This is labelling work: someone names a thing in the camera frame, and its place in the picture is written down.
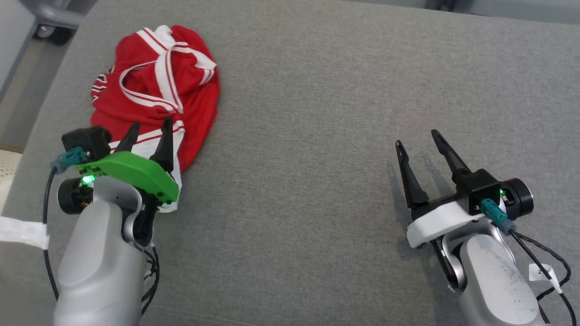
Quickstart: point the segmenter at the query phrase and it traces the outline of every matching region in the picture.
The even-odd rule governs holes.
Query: floor
[[[97,0],[72,0],[68,8],[88,13]],[[446,0],[344,0],[424,8]],[[580,24],[577,0],[460,0],[457,12],[556,23]],[[33,39],[0,99],[0,145],[25,148],[38,111],[68,46]]]

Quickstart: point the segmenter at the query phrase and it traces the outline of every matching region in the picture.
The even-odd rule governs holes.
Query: gray fabric surface
[[[367,3],[99,1],[52,85],[5,214],[41,220],[48,162],[62,133],[88,124],[95,76],[124,35],[160,24],[204,38],[222,93],[179,211],[156,220],[161,282],[141,325],[462,325],[432,251],[405,239],[397,139],[431,198],[452,193],[431,128],[470,167],[525,180],[536,208],[519,230],[580,270],[580,27]],[[76,217],[52,197],[49,221],[58,266]],[[52,296],[40,250],[3,243],[0,259],[23,293]],[[564,290],[578,310],[580,282]],[[553,324],[568,323],[558,297],[543,306]]]

